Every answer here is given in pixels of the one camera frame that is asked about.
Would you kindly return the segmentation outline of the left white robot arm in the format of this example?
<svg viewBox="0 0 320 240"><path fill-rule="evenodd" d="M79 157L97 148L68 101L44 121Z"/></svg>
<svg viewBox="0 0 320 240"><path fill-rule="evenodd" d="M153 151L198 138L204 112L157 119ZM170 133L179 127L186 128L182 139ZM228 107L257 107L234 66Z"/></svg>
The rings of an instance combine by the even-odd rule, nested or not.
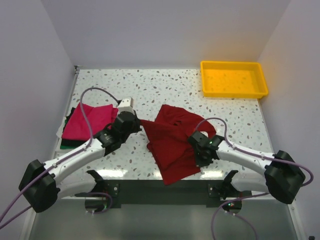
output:
<svg viewBox="0 0 320 240"><path fill-rule="evenodd" d="M63 182L65 178L115 152L131 134L141 130L136 111L121 111L110 126L97 132L81 146L44 163L37 159L30 162L18 189L36 213L44 212L63 197L85 192L83 183L66 185Z"/></svg>

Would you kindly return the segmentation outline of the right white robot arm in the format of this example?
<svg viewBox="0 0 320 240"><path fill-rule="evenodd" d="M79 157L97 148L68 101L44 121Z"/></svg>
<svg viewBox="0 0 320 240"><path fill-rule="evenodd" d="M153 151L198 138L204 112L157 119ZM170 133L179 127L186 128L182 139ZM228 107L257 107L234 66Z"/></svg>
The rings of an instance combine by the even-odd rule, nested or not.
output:
<svg viewBox="0 0 320 240"><path fill-rule="evenodd" d="M285 151L268 153L241 148L226 138L215 135L211 138L195 131L188 139L194 150L195 163L206 167L214 160L229 161L251 170L241 173L230 171L216 190L226 198L244 191L270 194L284 204L291 204L306 179L301 167Z"/></svg>

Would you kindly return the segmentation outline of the dark red t shirt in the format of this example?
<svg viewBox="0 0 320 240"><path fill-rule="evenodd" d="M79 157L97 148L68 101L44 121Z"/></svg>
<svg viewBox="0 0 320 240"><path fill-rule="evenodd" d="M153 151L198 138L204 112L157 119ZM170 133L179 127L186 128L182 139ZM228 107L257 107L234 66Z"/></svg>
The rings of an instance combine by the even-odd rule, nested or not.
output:
<svg viewBox="0 0 320 240"><path fill-rule="evenodd" d="M147 148L159 168L165 185L199 173L188 138L203 121L200 115L163 104L154 121L141 120L148 138Z"/></svg>

